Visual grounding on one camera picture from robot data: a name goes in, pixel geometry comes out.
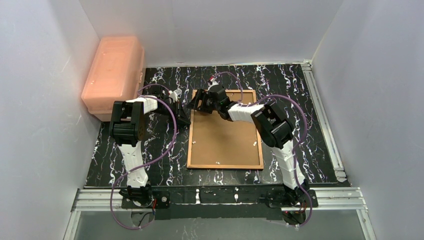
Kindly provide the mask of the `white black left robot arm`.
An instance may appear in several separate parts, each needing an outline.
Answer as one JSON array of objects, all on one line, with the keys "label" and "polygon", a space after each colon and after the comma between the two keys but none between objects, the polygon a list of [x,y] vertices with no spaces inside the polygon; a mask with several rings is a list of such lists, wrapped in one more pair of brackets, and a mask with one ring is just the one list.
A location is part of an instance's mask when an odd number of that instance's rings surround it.
[{"label": "white black left robot arm", "polygon": [[[191,124],[180,101],[181,89],[169,90],[157,83],[149,84],[148,87],[153,87],[151,95],[115,101],[109,124],[109,134],[123,157],[127,186],[132,188],[144,188],[148,185],[149,177],[145,167],[160,160],[171,150],[177,138],[177,127]],[[151,113],[169,117],[173,124],[173,136],[161,156],[145,163],[142,155],[142,141],[146,131],[145,116]]]}]

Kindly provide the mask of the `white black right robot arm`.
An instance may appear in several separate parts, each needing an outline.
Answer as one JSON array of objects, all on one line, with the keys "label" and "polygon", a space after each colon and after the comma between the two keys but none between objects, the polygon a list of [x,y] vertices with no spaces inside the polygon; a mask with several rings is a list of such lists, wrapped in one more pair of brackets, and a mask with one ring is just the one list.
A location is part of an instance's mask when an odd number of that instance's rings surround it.
[{"label": "white black right robot arm", "polygon": [[187,104],[187,108],[207,114],[216,111],[224,120],[254,124],[261,140],[271,148],[277,159],[283,176],[283,184],[290,190],[306,192],[308,183],[298,168],[295,148],[306,140],[308,123],[306,120],[303,121],[303,134],[294,144],[295,128],[275,102],[275,98],[290,102],[297,108],[302,118],[306,117],[299,104],[285,95],[271,94],[254,103],[244,104],[231,100],[220,84],[212,85],[207,90],[198,89]]}]

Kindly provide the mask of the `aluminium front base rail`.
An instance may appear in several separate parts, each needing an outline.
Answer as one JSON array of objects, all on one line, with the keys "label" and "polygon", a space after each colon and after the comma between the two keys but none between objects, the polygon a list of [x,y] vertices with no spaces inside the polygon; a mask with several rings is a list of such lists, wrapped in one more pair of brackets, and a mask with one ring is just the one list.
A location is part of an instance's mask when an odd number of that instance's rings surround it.
[{"label": "aluminium front base rail", "polygon": [[157,186],[146,203],[138,194],[130,196],[122,188],[79,190],[73,203],[64,238],[72,240],[83,212],[151,213],[157,220],[188,218],[266,218],[283,220],[299,227],[311,218],[308,211],[352,210],[356,212],[367,240],[374,240],[368,207],[358,187],[313,187],[307,196],[290,201],[280,184]]}]

